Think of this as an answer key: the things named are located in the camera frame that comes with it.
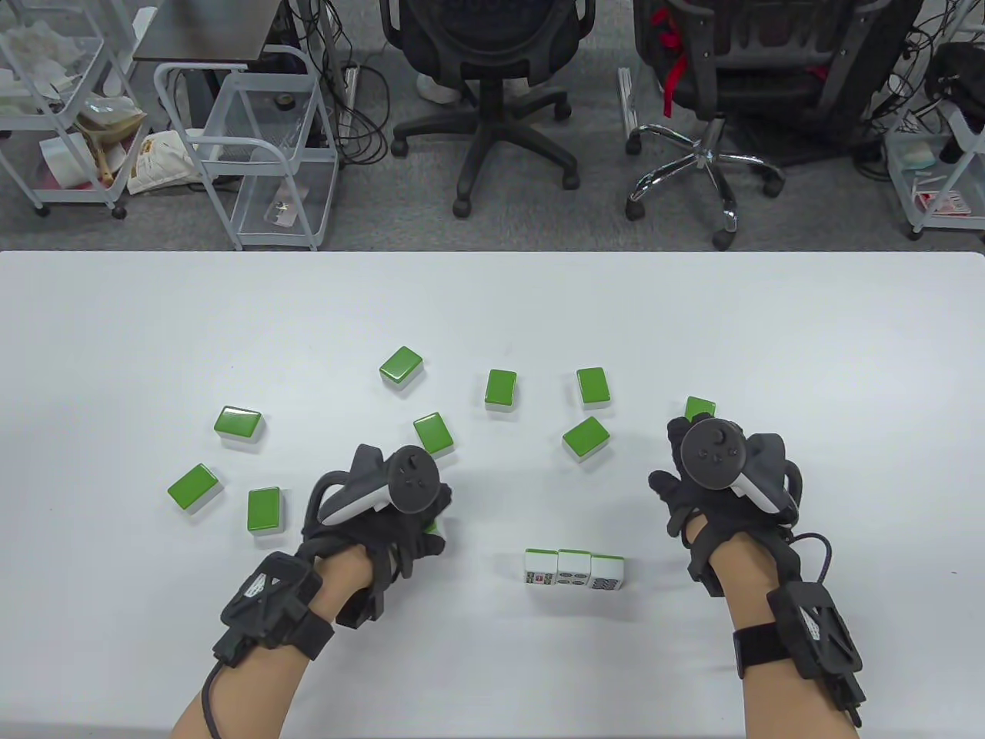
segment black bag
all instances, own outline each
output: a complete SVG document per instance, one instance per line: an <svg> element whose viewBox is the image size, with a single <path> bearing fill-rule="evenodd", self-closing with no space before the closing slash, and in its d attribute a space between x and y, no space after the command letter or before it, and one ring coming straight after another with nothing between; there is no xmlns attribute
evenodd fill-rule
<svg viewBox="0 0 985 739"><path fill-rule="evenodd" d="M932 101L951 101L974 131L985 122L985 49L972 43L945 43L934 54L924 78Z"/></svg>

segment hand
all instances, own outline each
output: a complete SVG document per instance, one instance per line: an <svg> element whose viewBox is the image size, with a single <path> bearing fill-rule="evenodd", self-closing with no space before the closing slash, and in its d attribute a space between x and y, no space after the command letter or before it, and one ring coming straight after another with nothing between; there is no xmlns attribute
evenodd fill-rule
<svg viewBox="0 0 985 739"><path fill-rule="evenodd" d="M375 621L383 612L383 591L398 575L410 577L415 560L444 551L444 539L426 530L449 505L451 488L442 484L434 502L419 513L402 513L388 505L383 510L365 510L334 526L316 521L305 525L299 556L326 557L326 563L349 556L344 562L345 582L358 587L341 606L339 624L357 628L367 618Z"/></svg>
<svg viewBox="0 0 985 739"><path fill-rule="evenodd" d="M657 470L650 473L649 484L670 511L667 533L680 536L688 549L692 549L691 545L694 544L688 568L691 577L702 582L711 595L720 596L721 583L709 564L713 552L737 534L747 533L759 544L770 545L767 549L775 557L780 550L771 545L786 540L788 532L780 527L773 515L748 499L736 496L731 488L708 490L699 486L688 474L681 461L681 443L690 428L706 418L710 416L699 414L692 422L680 417L667 425L674 466L681 477L678 479L670 472ZM784 571L796 569L799 572L799 558L789 547L784 549L784 562L781 563Z"/></svg>

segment chrome chair base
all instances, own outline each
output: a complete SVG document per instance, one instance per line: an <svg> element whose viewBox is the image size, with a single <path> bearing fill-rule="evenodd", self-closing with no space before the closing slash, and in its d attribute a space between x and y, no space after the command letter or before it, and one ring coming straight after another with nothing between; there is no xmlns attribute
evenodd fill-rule
<svg viewBox="0 0 985 739"><path fill-rule="evenodd" d="M659 136L664 141L687 152L680 159L662 165L649 171L639 179L632 192L625 200L625 216L631 221L638 221L646 215L641 202L643 196L661 182L665 182L681 172L693 168L704 169L711 180L712 187L718 193L722 203L722 216L725 228L715 232L711 242L719 251L725 251L732 245L736 231L739 228L739 214L736 207L735 194L722 173L723 165L745 165L752 167L763 178L762 191L767 197L774 198L783 190L786 175L776 165L760 157L745 154L734 154L719 151L722 139L722 129L725 118L715 118L710 121L701 134L701 138L693 140L677 131L657 123L643 123L630 131L625 142L627 154L636 155L642 150L642 134L650 133Z"/></svg>

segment white shoe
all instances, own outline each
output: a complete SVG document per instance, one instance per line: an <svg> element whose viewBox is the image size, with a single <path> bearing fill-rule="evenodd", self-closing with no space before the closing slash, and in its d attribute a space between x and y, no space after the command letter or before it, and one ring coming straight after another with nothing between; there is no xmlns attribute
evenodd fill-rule
<svg viewBox="0 0 985 739"><path fill-rule="evenodd" d="M462 100L462 94L451 88L443 88L428 75L418 75L418 95L438 105L452 105Z"/></svg>

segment black glove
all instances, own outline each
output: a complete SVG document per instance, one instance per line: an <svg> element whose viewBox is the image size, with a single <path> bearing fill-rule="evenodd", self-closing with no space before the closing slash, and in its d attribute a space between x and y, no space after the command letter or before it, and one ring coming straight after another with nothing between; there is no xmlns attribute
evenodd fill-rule
<svg viewBox="0 0 985 739"><path fill-rule="evenodd" d="M780 525L774 515L761 510L752 501L735 495L731 488L702 488L685 470L681 462L681 442L694 424L706 418L711 416L701 413L693 421L681 416L667 424L667 439L671 443L674 466L681 479L663 470L651 472L649 478L650 489L660 496L671 513L667 533L680 536L685 548L690 550L688 573L691 579L701 582L712 597L722 597L721 582L708 561L719 546L736 534L745 532L776 560L781 583L799 580L800 557L790 548L790 529ZM708 524L693 542L688 542L688 523L699 513L704 514Z"/></svg>
<svg viewBox="0 0 985 739"><path fill-rule="evenodd" d="M372 560L372 585L353 595L336 618L340 626L357 629L366 619L376 621L382 615L383 591L398 575L410 577L414 560L444 551L444 539L425 531L451 505L451 488L442 483L434 502L419 513L402 513L388 505L383 510L371 508L344 523L325 526L318 521L317 512L325 491L334 484L324 482L332 474L319 480L311 493L297 555L312 562L315 557L331 557L357 544L365 547Z"/></svg>

